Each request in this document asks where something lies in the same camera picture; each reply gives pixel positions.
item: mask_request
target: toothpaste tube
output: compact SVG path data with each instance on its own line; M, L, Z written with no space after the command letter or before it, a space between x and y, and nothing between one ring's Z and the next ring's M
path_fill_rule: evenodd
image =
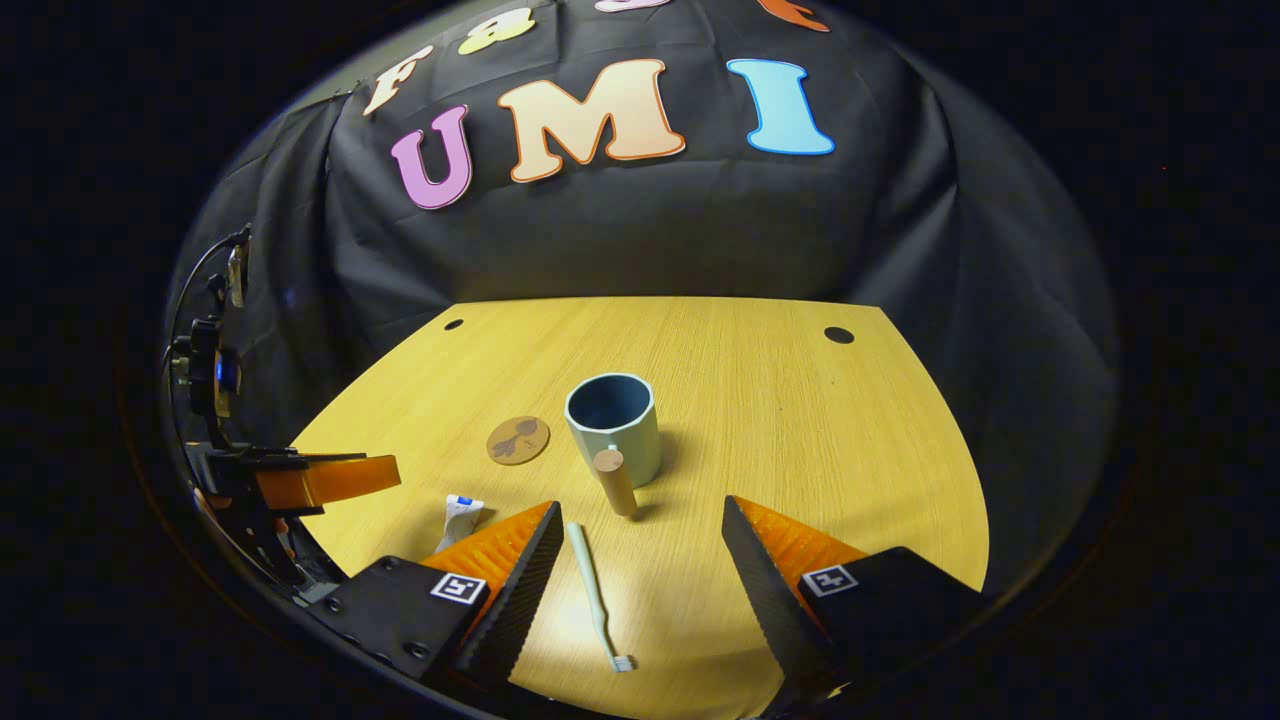
M435 552L440 552L460 539L470 536L471 530L476 527L476 520L480 519L480 510L483 509L484 502L480 500L471 500L470 497L461 497L457 495L445 497L444 537L440 538L440 544L435 546Z

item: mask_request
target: black cloth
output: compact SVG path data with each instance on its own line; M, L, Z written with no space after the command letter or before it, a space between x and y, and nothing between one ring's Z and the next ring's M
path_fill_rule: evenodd
M179 265L184 277L218 237L253 223L250 307L228 319L247 366L232 434L287 445L453 302L704 295L876 305L938 384L978 468L991 525L986 591L1034 570L1088 498L1115 411L1112 309L1089 233L1036 154L970 94L858 19L805 5L831 33L756 3L614 14L539 5L534 29L471 55L457 45L475 23L424 36L435 51L372 117L362 110L385 68L275 120L232 163ZM662 100L686 149L612 160L600 150L607 127L590 164L550 141L561 172L515 183L512 117L498 96L550 79L581 100L605 65L636 58L666 64ZM748 145L756 113L724 67L736 58L805 68L835 151ZM422 129L428 174L444 177L430 123L462 104L471 186L453 205L422 210L390 146Z

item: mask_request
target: yellow letter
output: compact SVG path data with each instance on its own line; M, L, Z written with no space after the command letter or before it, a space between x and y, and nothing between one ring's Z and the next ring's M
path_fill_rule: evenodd
M458 45L458 55L470 55L476 50L484 50L499 40L511 40L517 35L524 35L529 28L534 27L532 15L534 12L529 8L516 8L515 10L507 10L500 15L489 18L471 28L467 38L462 41L462 45Z
M595 85L579 102L554 82L522 85L498 99L516 123L520 163L511 179L530 182L554 176L564 161L547 150L543 132L552 135L580 164L595 155L605 120L613 120L613 141L604 154L614 160L675 155L685 138L671 131L658 94L662 60L625 60L600 70Z

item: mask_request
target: table hole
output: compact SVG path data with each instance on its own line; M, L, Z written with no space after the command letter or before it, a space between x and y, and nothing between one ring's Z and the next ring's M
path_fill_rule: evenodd
M854 333L835 325L822 331L822 334L827 336L827 340L831 342L838 342L840 345L849 345L850 342L854 342Z

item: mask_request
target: toothbrush handle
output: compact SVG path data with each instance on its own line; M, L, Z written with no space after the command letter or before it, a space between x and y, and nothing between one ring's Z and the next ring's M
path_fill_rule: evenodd
M591 551L586 548L586 538L582 537L582 525L568 523L566 529L568 530L568 541L573 544L577 571L582 575L582 587L586 588L586 600L591 603L591 621L595 625L595 633L600 635L600 642L604 643L609 655L613 655L613 646L604 633L604 603L600 601L600 587L595 582L595 568L591 566Z

